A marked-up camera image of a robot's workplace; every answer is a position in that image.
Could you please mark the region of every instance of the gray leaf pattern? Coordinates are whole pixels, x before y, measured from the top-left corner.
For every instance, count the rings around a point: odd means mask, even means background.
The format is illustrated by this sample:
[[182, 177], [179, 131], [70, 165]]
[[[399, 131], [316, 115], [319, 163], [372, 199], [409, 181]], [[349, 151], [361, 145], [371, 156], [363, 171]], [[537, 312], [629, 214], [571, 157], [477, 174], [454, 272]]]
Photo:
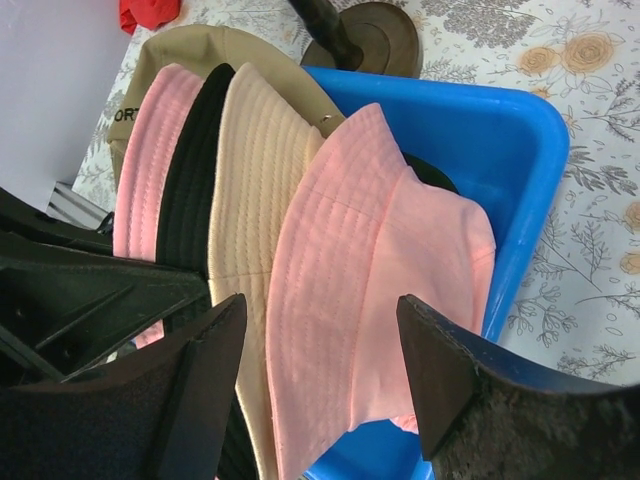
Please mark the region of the gray leaf pattern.
[[422, 0], [427, 15], [444, 16], [444, 28], [465, 35], [475, 47], [509, 48], [536, 17], [518, 9], [528, 0]]
[[[366, 1], [332, 3], [342, 11]], [[421, 78], [527, 90], [569, 131], [564, 178], [500, 343], [573, 375], [640, 382], [637, 0], [386, 1], [416, 25]], [[285, 0], [183, 0], [160, 30], [192, 23], [246, 30], [296, 61], [310, 40]], [[107, 210], [115, 191], [106, 132], [152, 35], [133, 35], [74, 184]]]

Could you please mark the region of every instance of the black pole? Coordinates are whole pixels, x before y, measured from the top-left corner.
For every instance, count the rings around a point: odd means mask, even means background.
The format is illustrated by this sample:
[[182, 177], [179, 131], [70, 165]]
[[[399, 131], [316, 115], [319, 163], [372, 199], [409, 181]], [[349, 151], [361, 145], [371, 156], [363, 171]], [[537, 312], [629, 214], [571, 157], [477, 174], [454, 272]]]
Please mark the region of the black pole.
[[353, 44], [340, 15], [329, 0], [289, 0], [318, 45], [331, 54], [340, 70], [355, 71], [362, 63], [363, 53]]

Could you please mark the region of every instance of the pink bucket hat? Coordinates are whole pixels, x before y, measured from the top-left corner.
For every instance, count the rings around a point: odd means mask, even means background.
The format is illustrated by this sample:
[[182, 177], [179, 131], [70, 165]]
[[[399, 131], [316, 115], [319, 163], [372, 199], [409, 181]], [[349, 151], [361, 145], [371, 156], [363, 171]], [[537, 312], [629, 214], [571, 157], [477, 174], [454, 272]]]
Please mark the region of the pink bucket hat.
[[[158, 72], [140, 106], [122, 168], [113, 254], [154, 262], [162, 192], [185, 119], [204, 81], [172, 64]], [[157, 322], [135, 338], [141, 348], [164, 334]]]
[[287, 210], [267, 302], [279, 478], [342, 434], [393, 419], [417, 431], [396, 306], [412, 293], [480, 332], [494, 266], [485, 212], [422, 184], [379, 105], [325, 141]]

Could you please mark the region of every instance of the stitched hat brim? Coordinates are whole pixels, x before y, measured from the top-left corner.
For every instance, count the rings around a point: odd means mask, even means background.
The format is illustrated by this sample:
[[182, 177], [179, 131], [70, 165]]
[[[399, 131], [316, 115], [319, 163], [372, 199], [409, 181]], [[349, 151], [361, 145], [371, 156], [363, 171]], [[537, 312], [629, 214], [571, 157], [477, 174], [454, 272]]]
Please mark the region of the stitched hat brim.
[[273, 257], [286, 210], [322, 144], [251, 64], [231, 81], [222, 114], [209, 231], [209, 287], [247, 297], [249, 321], [236, 391], [260, 478], [277, 478], [264, 324]]
[[416, 178], [379, 105], [327, 139], [287, 211], [269, 287], [281, 479], [297, 478], [362, 423], [394, 419], [415, 431], [398, 297], [428, 298], [478, 332], [494, 249], [477, 204]]
[[217, 66], [184, 122], [162, 197], [156, 249], [161, 265], [206, 274], [220, 121], [234, 74], [226, 63]]
[[162, 192], [202, 80], [178, 65], [160, 71], [140, 108], [116, 199], [113, 253], [153, 262]]

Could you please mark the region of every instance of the beige bucket hat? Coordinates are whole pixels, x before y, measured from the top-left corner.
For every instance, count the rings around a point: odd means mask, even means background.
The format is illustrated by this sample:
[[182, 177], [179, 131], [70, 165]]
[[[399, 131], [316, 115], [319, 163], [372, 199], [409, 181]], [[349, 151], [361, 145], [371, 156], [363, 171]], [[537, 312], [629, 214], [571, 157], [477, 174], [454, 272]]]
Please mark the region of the beige bucket hat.
[[159, 33], [142, 46], [138, 64], [120, 109], [107, 133], [116, 185], [120, 178], [136, 114], [156, 74], [177, 63], [206, 78], [221, 63], [238, 70], [252, 63], [298, 114], [328, 137], [344, 120], [315, 80], [273, 45], [242, 30], [210, 25], [188, 25]]
[[229, 292], [247, 299], [236, 393], [262, 480], [278, 478], [265, 356], [269, 281], [287, 208], [323, 142], [256, 67], [236, 72], [220, 123], [207, 263], [214, 304]]

